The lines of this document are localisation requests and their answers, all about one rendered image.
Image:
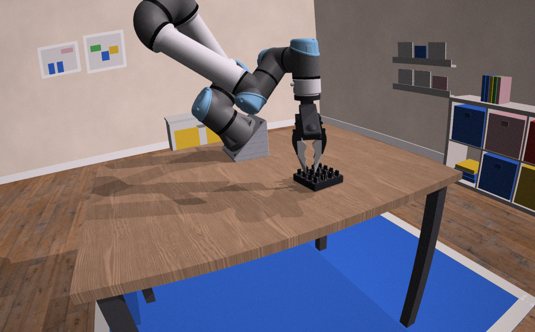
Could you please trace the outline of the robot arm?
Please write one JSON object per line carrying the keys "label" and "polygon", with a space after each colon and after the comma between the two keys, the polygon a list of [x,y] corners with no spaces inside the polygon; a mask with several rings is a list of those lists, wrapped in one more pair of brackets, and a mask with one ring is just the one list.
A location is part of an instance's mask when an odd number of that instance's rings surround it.
{"label": "robot arm", "polygon": [[[250,115],[259,113],[290,72],[295,96],[321,93],[316,39],[292,39],[289,47],[262,50],[251,74],[242,62],[227,57],[198,11],[195,0],[143,0],[133,14],[133,27],[149,50],[168,55],[212,82],[196,97],[191,112],[231,152],[242,148],[257,126],[253,118],[232,108],[234,104]],[[300,104],[299,112],[303,140],[321,139],[316,104]]]}

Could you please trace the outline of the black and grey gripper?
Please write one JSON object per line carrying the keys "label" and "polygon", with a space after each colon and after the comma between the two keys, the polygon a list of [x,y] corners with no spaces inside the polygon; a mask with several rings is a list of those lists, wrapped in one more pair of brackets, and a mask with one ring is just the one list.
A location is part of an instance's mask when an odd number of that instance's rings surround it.
{"label": "black and grey gripper", "polygon": [[[294,100],[300,101],[301,104],[314,104],[313,101],[320,100],[320,94],[317,96],[295,96]],[[314,164],[313,164],[313,174],[317,171],[319,162],[321,160],[321,157],[323,155],[327,138],[325,134],[325,128],[322,128],[323,122],[321,121],[321,116],[318,113],[322,136],[319,140],[313,141],[313,149],[314,149]],[[293,130],[292,135],[292,145],[295,149],[295,153],[297,154],[297,157],[300,161],[300,164],[302,166],[303,171],[307,174],[307,165],[305,163],[306,156],[305,156],[305,150],[306,150],[306,143],[304,140],[302,140],[302,130],[301,130],[301,122],[300,122],[300,114],[295,114],[295,130]]]}

